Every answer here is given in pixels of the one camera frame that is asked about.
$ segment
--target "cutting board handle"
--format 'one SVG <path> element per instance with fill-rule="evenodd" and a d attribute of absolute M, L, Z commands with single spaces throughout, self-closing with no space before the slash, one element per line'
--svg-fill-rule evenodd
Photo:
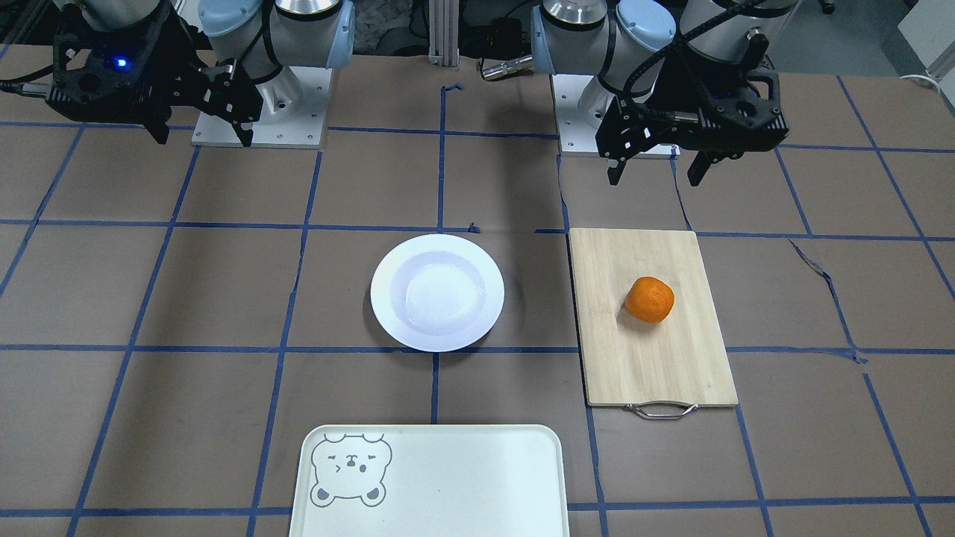
<path fill-rule="evenodd" d="M 675 406 L 676 408 L 682 409 L 683 412 L 680 414 L 651 414 L 643 409 L 639 404 L 629 404 L 624 407 L 624 409 L 636 414 L 637 416 L 643 419 L 680 419 L 683 416 L 688 416 L 692 414 L 696 409 L 700 408 L 698 404 L 679 404 L 679 403 L 652 403 L 654 405 L 666 404 L 670 406 Z"/>

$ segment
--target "cartoon bear drawing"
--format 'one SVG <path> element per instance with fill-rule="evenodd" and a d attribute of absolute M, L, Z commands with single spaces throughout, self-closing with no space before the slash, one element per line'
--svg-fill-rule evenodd
<path fill-rule="evenodd" d="M 385 500 L 385 470 L 392 462 L 392 447 L 384 440 L 365 435 L 343 435 L 334 439 L 325 435 L 311 452 L 315 486 L 311 502 L 327 507 L 335 498 L 361 498 L 375 507 Z"/>

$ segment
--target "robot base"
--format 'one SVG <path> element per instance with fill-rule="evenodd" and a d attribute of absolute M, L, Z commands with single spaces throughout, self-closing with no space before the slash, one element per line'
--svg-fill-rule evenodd
<path fill-rule="evenodd" d="M 561 136 L 561 154 L 565 157 L 599 157 L 597 141 L 594 137 L 597 129 L 592 127 L 584 116 L 579 102 L 584 88 L 593 79 L 590 75 L 553 75 L 551 88 L 554 92 L 554 109 L 557 113 L 557 127 Z M 669 159 L 680 155 L 676 145 L 657 145 L 637 155 L 637 159 Z"/>
<path fill-rule="evenodd" d="M 302 86 L 302 101 L 254 123 L 252 147 L 319 149 L 325 139 L 332 69 L 292 67 Z M 242 147 L 232 127 L 220 118 L 201 114 L 192 135 L 193 145 Z"/>

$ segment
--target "blue joint cap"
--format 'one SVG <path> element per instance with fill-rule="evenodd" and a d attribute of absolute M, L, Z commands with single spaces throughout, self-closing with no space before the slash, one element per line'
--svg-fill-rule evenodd
<path fill-rule="evenodd" d="M 351 63 L 351 53 L 355 46 L 355 6 L 351 0 L 342 3 L 338 15 L 338 28 L 331 40 L 329 59 L 325 66 L 329 69 L 343 69 Z"/>
<path fill-rule="evenodd" d="M 233 32 L 262 8 L 262 0 L 201 0 L 199 20 L 209 37 Z"/>
<path fill-rule="evenodd" d="M 531 54 L 534 55 L 534 69 L 544 75 L 556 75 L 554 60 L 550 57 L 547 48 L 547 34 L 544 32 L 541 20 L 541 6 L 535 6 L 531 11 Z"/>
<path fill-rule="evenodd" d="M 630 37 L 654 52 L 669 45 L 676 35 L 673 15 L 653 0 L 622 0 L 617 18 Z"/>

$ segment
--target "orange fruit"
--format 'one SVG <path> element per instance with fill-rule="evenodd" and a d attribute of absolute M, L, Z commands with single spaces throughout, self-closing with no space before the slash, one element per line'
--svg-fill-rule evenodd
<path fill-rule="evenodd" d="M 673 309 L 673 290 L 653 276 L 638 278 L 626 294 L 624 307 L 634 317 L 648 323 L 659 323 Z"/>

